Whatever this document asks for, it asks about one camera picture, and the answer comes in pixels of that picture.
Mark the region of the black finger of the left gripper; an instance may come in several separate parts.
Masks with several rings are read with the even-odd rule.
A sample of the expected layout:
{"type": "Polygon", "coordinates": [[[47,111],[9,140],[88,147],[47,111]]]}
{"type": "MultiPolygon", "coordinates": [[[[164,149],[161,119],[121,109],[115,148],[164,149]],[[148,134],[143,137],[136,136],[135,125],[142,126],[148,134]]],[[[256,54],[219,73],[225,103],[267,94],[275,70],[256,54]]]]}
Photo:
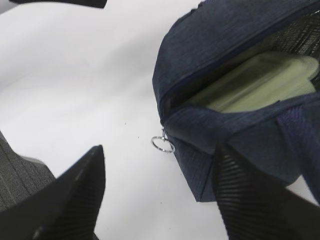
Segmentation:
{"type": "Polygon", "coordinates": [[[107,4],[107,0],[10,0],[10,2],[18,5],[30,3],[59,3],[97,9],[103,9],[107,4]]]}

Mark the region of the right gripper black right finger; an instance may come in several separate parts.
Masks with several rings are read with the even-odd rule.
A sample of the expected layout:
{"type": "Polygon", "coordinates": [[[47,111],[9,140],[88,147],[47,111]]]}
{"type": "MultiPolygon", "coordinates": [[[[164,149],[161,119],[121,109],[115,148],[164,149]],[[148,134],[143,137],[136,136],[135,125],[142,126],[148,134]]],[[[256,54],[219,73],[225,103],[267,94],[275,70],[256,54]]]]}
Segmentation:
{"type": "Polygon", "coordinates": [[[229,144],[218,144],[212,188],[230,240],[318,240],[320,208],[229,144]]]}

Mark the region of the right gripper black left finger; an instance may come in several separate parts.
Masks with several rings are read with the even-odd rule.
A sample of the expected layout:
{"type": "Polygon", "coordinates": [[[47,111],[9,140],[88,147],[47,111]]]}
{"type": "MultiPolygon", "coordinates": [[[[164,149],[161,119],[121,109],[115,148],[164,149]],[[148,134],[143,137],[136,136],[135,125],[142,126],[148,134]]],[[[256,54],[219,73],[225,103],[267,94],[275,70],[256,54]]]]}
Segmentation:
{"type": "Polygon", "coordinates": [[[2,240],[95,240],[105,193],[105,155],[92,147],[42,190],[0,214],[2,240]]]}

